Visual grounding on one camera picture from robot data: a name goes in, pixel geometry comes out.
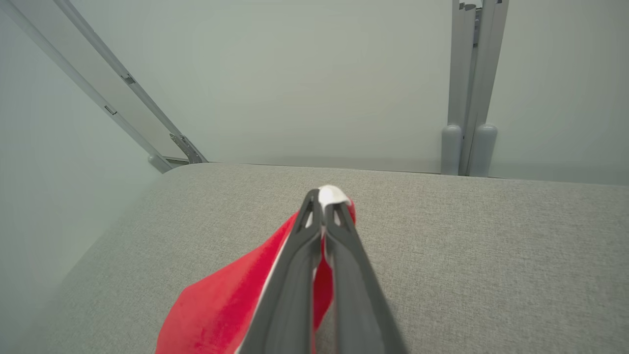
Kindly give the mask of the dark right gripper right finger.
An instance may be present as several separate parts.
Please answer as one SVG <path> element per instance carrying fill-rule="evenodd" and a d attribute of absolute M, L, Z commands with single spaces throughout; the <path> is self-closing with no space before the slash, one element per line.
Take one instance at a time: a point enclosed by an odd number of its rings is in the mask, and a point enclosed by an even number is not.
<path fill-rule="evenodd" d="M 406 354 L 407 347 L 346 203 L 324 207 L 338 354 Z"/>

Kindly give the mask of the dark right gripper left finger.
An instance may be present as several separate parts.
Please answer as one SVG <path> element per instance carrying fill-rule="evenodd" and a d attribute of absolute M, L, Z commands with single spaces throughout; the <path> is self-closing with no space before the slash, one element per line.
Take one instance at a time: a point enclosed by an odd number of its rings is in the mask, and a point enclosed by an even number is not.
<path fill-rule="evenodd" d="M 241 354 L 310 354 L 313 281 L 321 260 L 319 190 L 309 191 L 261 293 Z"/>

